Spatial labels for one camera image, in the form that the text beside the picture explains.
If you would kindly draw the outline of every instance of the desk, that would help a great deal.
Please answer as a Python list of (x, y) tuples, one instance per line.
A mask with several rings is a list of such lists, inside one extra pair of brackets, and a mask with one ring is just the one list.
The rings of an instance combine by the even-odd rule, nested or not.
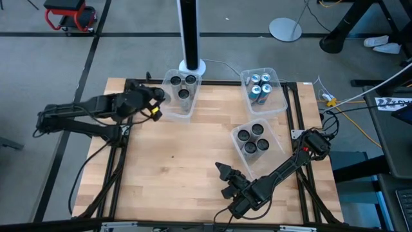
[[(411, 89), (397, 88), (397, 91), (406, 93), (394, 93), (393, 97), (412, 97)], [(375, 91), (365, 95), (368, 106), (376, 106), (375, 97), (380, 97)], [(391, 173), (399, 179), (412, 179), (412, 125), (408, 125), (391, 116), (392, 111), (379, 111), (370, 109), (371, 118), (375, 126), (380, 145), (384, 155), (360, 162), (358, 164), (335, 170), (336, 182), (367, 177), (379, 173)]]
[[(122, 92), (125, 79), (108, 79), (105, 94)], [(320, 127), (321, 121), (312, 84), (297, 84), (306, 129)], [(227, 207), (221, 190), (227, 186), (219, 179), (215, 162), (243, 170), (230, 139), (230, 131), (248, 122), (239, 86), (201, 86), (198, 102), (190, 124), (148, 121), (131, 130), (126, 164), (122, 175), (116, 220), (154, 222), (211, 223), (214, 215)], [(292, 154), (286, 113), (269, 120), (287, 154)], [(89, 155), (104, 141), (93, 138)], [(85, 167), (76, 198), (73, 216), (82, 213), (100, 191), (108, 163), (109, 148)], [(319, 196), (326, 207), (343, 221), (329, 157), (312, 162)], [(111, 194), (106, 200), (108, 215)], [(313, 208), (306, 194), (309, 216)], [(246, 216), (262, 214), (266, 207)], [(229, 212), (219, 215), (217, 222), (227, 223)], [(248, 224), (302, 224), (296, 175), (282, 182), (274, 192), (272, 209), (260, 220), (236, 220)]]

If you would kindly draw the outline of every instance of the white shoe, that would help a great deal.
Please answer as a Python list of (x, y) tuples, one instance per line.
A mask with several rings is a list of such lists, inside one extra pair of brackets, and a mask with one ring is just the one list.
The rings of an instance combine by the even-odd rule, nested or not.
[(401, 45), (397, 43), (388, 43), (382, 46), (376, 46), (373, 48), (373, 51), (383, 52), (389, 54), (399, 54)]
[(389, 40), (389, 36), (384, 35), (380, 37), (372, 37), (372, 38), (367, 38), (363, 41), (363, 45), (367, 48), (372, 48), (374, 46), (380, 46), (383, 44), (387, 44)]

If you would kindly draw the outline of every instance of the soda can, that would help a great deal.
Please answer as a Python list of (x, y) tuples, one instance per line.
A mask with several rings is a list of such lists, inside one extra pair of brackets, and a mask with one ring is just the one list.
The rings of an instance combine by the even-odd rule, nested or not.
[(189, 91), (191, 94), (191, 99), (194, 99), (194, 94), (196, 93), (196, 77), (193, 75), (188, 75), (185, 78), (186, 82), (186, 89)]
[(259, 139), (259, 137), (263, 134), (263, 126), (260, 125), (259, 123), (256, 123), (252, 126), (252, 129), (250, 130), (250, 141), (256, 141)]
[(253, 74), (250, 77), (250, 81), (247, 85), (247, 91), (250, 92), (253, 86), (259, 85), (259, 83), (260, 83), (260, 76), (258, 74)]
[(179, 91), (182, 89), (182, 79), (178, 76), (174, 76), (170, 79), (170, 85), (172, 87), (172, 94), (174, 99), (179, 99)]
[(245, 159), (250, 159), (256, 154), (256, 144), (254, 142), (247, 142), (242, 148), (242, 154)]
[(179, 91), (180, 108), (183, 112), (188, 113), (191, 110), (191, 98), (188, 90)]
[(260, 86), (253, 86), (250, 92), (248, 93), (250, 103), (256, 101), (259, 98), (261, 92), (262, 89), (260, 88)]
[(272, 91), (272, 87), (269, 84), (262, 85), (262, 90), (259, 98), (257, 99), (258, 104), (264, 104), (269, 97), (269, 93)]
[(243, 145), (249, 140), (250, 133), (247, 130), (240, 130), (238, 136), (236, 137), (236, 142), (238, 143), (239, 149), (243, 148)]
[(256, 143), (256, 157), (259, 158), (269, 149), (269, 142), (266, 139), (259, 139)]
[(262, 76), (260, 77), (259, 85), (262, 86), (264, 84), (269, 84), (269, 82), (270, 82), (270, 75), (267, 73), (262, 74)]

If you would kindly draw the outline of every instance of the yellow connector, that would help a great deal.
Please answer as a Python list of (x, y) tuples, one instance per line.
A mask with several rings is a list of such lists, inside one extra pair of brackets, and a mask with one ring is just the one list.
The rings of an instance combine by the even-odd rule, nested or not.
[(334, 97), (332, 100), (328, 101), (328, 103), (326, 103), (327, 107), (332, 107), (332, 106), (336, 106), (336, 98)]

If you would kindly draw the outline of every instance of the blue soda can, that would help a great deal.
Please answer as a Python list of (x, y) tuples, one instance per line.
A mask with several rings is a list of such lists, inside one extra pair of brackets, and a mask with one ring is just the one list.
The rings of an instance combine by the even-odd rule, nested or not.
[(269, 97), (269, 93), (272, 91), (272, 87), (269, 84), (262, 85), (262, 91), (257, 99), (258, 104), (264, 104)]
[(260, 93), (262, 92), (262, 89), (260, 86), (253, 86), (252, 89), (250, 90), (248, 96), (251, 102), (256, 101), (259, 98)]
[(259, 85), (260, 83), (260, 76), (258, 74), (253, 74), (250, 77), (250, 81), (247, 86), (247, 91), (250, 92), (255, 85)]
[(262, 76), (260, 77), (260, 83), (259, 85), (262, 86), (264, 84), (269, 84), (270, 81), (270, 75), (267, 73), (262, 74)]

